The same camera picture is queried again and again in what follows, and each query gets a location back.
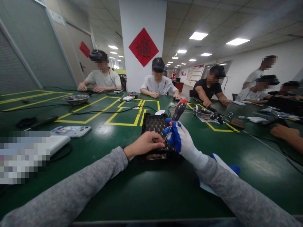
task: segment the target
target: work glove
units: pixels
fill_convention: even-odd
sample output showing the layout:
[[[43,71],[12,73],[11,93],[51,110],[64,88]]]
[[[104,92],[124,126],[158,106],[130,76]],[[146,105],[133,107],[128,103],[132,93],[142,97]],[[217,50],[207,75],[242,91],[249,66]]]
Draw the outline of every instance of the work glove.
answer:
[[[171,119],[166,118],[165,122],[170,123]],[[196,169],[202,169],[208,162],[208,156],[197,150],[187,129],[179,121],[173,121],[169,129],[170,126],[164,130],[164,134],[168,134],[167,141]]]

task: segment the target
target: white t-shirt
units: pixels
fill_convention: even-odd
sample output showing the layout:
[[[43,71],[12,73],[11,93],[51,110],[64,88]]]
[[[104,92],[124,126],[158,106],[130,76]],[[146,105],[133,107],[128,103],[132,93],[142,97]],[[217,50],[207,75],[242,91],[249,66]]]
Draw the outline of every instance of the white t-shirt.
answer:
[[[268,96],[266,92],[263,91],[257,91],[256,93],[252,92],[250,88],[243,89],[238,95],[236,100],[245,100],[245,99],[251,99],[251,100],[260,100]]]
[[[106,74],[103,74],[101,70],[93,70],[85,80],[99,87],[121,86],[119,74],[112,70],[109,70]]]
[[[166,95],[167,92],[174,93],[176,90],[178,90],[173,85],[171,79],[162,76],[161,82],[157,83],[153,75],[145,77],[144,83],[140,89],[146,89],[150,92],[156,92],[159,95]]]
[[[260,69],[256,69],[253,71],[247,78],[245,82],[250,82],[248,84],[248,88],[252,88],[253,86],[256,85],[256,79],[260,78],[263,76],[264,71],[261,71]]]

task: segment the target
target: screwdriver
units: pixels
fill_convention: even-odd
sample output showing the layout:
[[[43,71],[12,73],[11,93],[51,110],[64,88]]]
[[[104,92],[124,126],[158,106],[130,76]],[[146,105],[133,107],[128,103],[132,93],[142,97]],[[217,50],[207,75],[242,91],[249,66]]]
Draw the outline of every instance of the screwdriver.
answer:
[[[169,134],[169,132],[170,132],[170,130],[171,130],[173,121],[178,121],[178,120],[179,120],[179,118],[181,117],[182,113],[184,113],[184,110],[186,109],[186,106],[187,106],[187,101],[186,101],[186,99],[181,99],[181,100],[178,102],[178,104],[177,104],[177,106],[176,106],[176,109],[175,109],[175,112],[174,112],[174,115],[173,115],[173,117],[172,117],[172,119],[171,119],[171,122],[169,123],[169,124],[170,124],[169,131],[168,131],[168,133],[167,133],[167,135],[166,135],[165,140],[164,140],[163,143],[165,143],[165,141],[166,141],[166,139],[167,139],[167,137],[168,137],[168,134]]]
[[[28,129],[26,129],[26,130],[24,130],[24,131],[30,130],[30,129],[32,129],[32,128],[33,128],[33,129],[34,129],[34,128],[38,128],[39,126],[42,126],[42,125],[47,125],[47,124],[49,124],[49,123],[52,123],[52,122],[56,121],[58,118],[59,118],[58,116],[51,116],[51,117],[49,117],[49,118],[44,119],[44,120],[41,121],[41,122],[38,122],[38,123],[36,123],[36,124],[31,125],[30,128],[28,128]]]

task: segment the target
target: metal bowl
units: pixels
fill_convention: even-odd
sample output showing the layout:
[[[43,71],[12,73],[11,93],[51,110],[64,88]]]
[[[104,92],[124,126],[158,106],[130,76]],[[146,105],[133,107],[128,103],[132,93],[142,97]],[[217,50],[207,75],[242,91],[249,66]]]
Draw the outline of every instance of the metal bowl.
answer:
[[[198,109],[196,110],[196,107],[193,108],[194,110],[194,114],[199,117],[199,118],[210,118],[214,113],[211,112],[210,110],[204,109],[202,107],[198,107]]]
[[[89,95],[73,95],[73,96],[66,96],[63,98],[64,101],[67,101],[69,104],[81,104],[87,103]]]

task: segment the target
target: red diamond decoration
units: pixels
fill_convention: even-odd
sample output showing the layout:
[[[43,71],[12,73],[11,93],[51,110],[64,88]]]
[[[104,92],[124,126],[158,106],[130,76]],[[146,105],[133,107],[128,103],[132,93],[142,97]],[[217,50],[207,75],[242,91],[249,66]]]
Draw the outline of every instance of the red diamond decoration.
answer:
[[[143,28],[129,46],[131,52],[135,55],[143,67],[159,52],[153,40]]]

